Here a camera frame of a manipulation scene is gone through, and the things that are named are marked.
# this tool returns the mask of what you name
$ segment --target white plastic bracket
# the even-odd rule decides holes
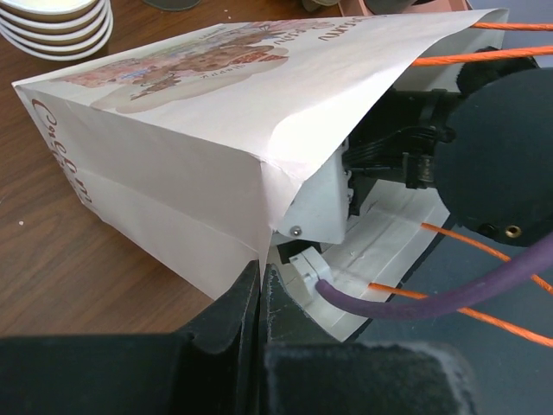
[[[318,280],[324,279],[330,284],[334,282],[332,271],[327,261],[325,261],[312,246],[294,257],[291,257],[290,263],[300,274],[312,298],[316,296],[315,284]]]

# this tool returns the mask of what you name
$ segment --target screw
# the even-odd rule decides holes
[[[292,236],[300,236],[302,234],[302,229],[298,226],[290,228],[290,234]]]

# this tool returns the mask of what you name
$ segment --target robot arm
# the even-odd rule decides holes
[[[475,62],[457,84],[459,93],[388,91],[306,182],[281,241],[340,243],[377,180],[436,188],[459,225],[503,244],[553,231],[553,69]]]

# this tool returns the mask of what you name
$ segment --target paper bag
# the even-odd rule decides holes
[[[220,24],[15,89],[82,203],[217,298],[265,263],[303,183],[415,58],[439,41],[431,54],[497,44],[500,32],[465,29],[504,18]],[[450,70],[401,81],[450,84]]]

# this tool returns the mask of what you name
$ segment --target table surface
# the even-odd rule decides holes
[[[306,18],[299,0],[111,0],[109,54],[220,22]],[[317,16],[338,16],[337,8]],[[167,332],[211,300],[83,207],[11,82],[69,66],[0,37],[0,335]]]

